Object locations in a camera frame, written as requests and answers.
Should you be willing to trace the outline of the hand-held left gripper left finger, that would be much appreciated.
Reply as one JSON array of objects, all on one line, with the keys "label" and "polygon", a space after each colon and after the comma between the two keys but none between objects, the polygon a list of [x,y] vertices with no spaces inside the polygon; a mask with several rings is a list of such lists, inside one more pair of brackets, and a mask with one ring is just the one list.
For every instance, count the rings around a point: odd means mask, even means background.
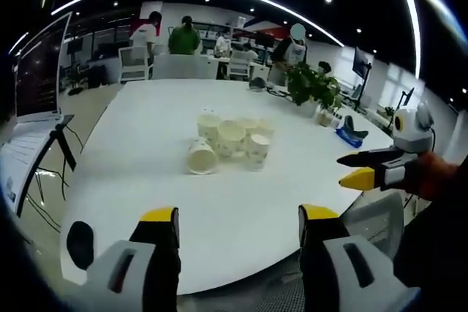
[{"label": "hand-held left gripper left finger", "polygon": [[143,214],[128,240],[87,269],[87,311],[176,311],[181,259],[179,209]]}]

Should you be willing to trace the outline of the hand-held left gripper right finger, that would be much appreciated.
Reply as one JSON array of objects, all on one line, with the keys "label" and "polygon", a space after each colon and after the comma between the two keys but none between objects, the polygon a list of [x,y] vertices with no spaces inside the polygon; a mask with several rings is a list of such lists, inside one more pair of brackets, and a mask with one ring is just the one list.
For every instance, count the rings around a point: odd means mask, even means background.
[{"label": "hand-held left gripper right finger", "polygon": [[305,311],[413,311],[420,289],[405,286],[390,258],[351,235],[339,214],[302,204],[298,220]]}]

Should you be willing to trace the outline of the person's right hand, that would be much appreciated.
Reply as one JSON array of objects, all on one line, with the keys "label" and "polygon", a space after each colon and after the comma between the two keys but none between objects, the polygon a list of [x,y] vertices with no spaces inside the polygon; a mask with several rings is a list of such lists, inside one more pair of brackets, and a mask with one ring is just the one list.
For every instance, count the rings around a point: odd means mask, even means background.
[{"label": "person's right hand", "polygon": [[405,176],[403,190],[427,201],[434,201],[454,179],[459,166],[446,162],[432,151],[421,154]]}]

